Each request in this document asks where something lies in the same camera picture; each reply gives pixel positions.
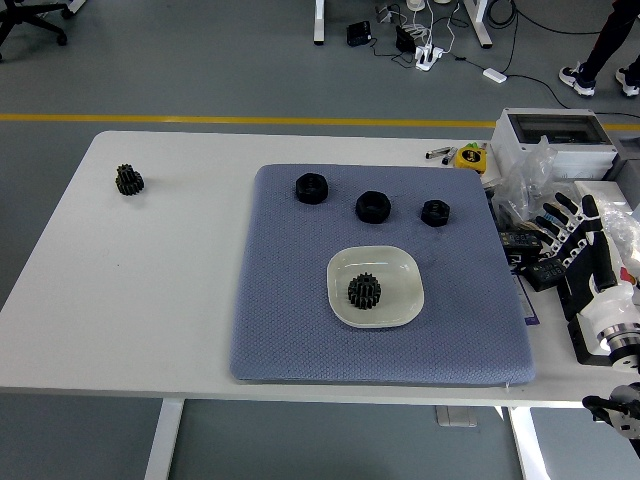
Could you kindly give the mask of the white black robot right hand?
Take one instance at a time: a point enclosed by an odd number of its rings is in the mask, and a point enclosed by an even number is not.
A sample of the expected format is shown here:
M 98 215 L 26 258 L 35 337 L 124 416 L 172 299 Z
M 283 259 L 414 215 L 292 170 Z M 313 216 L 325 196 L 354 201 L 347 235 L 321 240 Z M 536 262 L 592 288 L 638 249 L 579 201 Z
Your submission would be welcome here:
M 624 325 L 638 328 L 629 272 L 604 230 L 594 198 L 585 195 L 577 204 L 557 192 L 554 199 L 542 205 L 545 214 L 535 223 L 549 246 L 548 257 L 565 268 L 559 289 L 569 316 L 585 319 L 600 340 Z

